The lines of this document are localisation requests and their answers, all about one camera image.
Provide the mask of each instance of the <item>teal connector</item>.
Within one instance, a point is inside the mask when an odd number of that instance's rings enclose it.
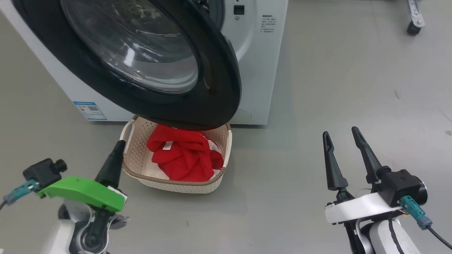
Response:
[[[10,194],[3,197],[8,206],[14,204],[19,198],[31,193],[33,190],[38,189],[38,184],[35,180],[30,180],[19,187],[15,188]]]
[[[412,197],[402,197],[400,200],[400,206],[416,220],[418,226],[422,230],[426,230],[427,227],[433,224],[432,220],[425,216],[424,210],[422,210],[420,205],[417,204]]]

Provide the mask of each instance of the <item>open door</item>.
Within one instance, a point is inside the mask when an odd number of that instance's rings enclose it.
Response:
[[[207,130],[241,95],[235,53],[197,0],[13,0],[36,36],[87,85],[156,123]]]

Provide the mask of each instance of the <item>gray floor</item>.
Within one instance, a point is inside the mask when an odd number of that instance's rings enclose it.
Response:
[[[353,194],[367,188],[351,126],[382,164],[427,185],[424,209],[452,241],[452,1],[423,0],[426,28],[405,34],[405,1],[293,0],[289,4],[270,120],[235,128],[231,161],[209,195],[148,188],[127,176],[119,253],[350,253],[342,226],[326,223],[321,134],[328,130]],[[42,159],[92,178],[121,124],[88,123],[19,35],[0,19],[0,193]],[[25,197],[0,212],[5,254],[37,253],[61,200]],[[423,253],[446,253],[412,218],[402,225]]]

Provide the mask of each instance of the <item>white washing machine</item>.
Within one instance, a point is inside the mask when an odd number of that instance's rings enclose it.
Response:
[[[87,120],[266,124],[287,0],[0,0]]]

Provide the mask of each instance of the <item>woven basket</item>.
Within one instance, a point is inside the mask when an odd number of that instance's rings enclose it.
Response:
[[[218,144],[224,159],[223,167],[218,175],[206,182],[180,182],[149,176],[151,175],[150,172],[155,170],[158,165],[150,162],[153,152],[147,149],[146,143],[157,125],[142,117],[134,116],[133,120],[124,126],[121,139],[126,140],[124,137],[130,129],[129,138],[124,150],[124,162],[122,164],[124,172],[138,179],[144,185],[166,191],[206,194],[218,188],[223,179],[223,174],[231,154],[232,132],[229,124],[203,132],[209,139]]]

